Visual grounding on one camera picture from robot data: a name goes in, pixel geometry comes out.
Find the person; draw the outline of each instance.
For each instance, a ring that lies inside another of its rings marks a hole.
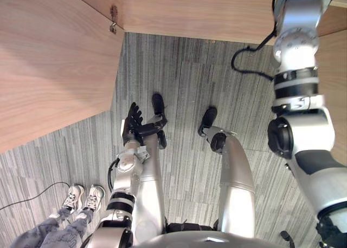
[[[57,213],[51,214],[47,220],[32,230],[17,237],[10,245],[10,248],[80,247],[83,235],[87,231],[87,225],[92,221],[93,214],[100,210],[101,200],[105,196],[103,187],[92,185],[82,208],[81,198],[84,191],[81,185],[72,184],[61,209]],[[80,210],[76,220],[64,230],[57,231],[59,223],[67,219],[76,210]]]

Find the wooden cabinet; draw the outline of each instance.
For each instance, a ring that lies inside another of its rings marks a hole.
[[[82,0],[0,1],[0,152],[110,108],[122,29]]]

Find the shoelace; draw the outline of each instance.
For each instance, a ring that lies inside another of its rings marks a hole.
[[[75,195],[69,193],[69,196],[66,198],[64,205],[70,206],[70,207],[75,207]]]
[[[97,202],[98,202],[97,197],[90,195],[87,197],[86,206],[96,210],[97,209]]]

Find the striped carpet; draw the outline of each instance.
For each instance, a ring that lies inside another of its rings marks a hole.
[[[151,95],[160,92],[169,120],[168,146],[159,155],[169,222],[212,225],[217,219],[221,157],[197,134],[203,113],[214,105],[219,112],[215,125],[237,132],[249,158],[256,185],[256,236],[287,247],[279,235],[287,230],[298,247],[318,247],[314,218],[285,160],[267,147],[273,85],[230,68],[233,53],[242,47],[126,34],[111,110],[0,154],[0,206],[33,197],[60,180],[107,187],[107,168],[122,150],[120,124],[131,102],[150,118]],[[271,50],[243,53],[237,65],[272,74]],[[1,210],[0,247],[59,209],[66,190],[55,185],[35,200]],[[89,232],[98,220],[96,214]]]

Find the gray carpet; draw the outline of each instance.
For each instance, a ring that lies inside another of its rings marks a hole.
[[[165,214],[169,222],[212,225],[217,219],[221,157],[197,134],[209,105],[215,125],[238,133],[256,185],[256,236],[287,247],[287,230],[298,247],[318,247],[315,222],[285,160],[267,147],[273,118],[273,85],[230,68],[243,43],[126,34],[111,111],[85,119],[0,155],[0,206],[33,197],[56,181],[107,187],[107,168],[122,150],[121,120],[132,101],[152,116],[151,95],[160,92],[169,122],[168,147],[160,151]],[[243,54],[240,67],[272,74],[271,47]],[[39,198],[0,211],[0,247],[56,211],[67,187],[55,185]],[[105,209],[109,195],[103,203]],[[96,214],[89,226],[93,231]]]

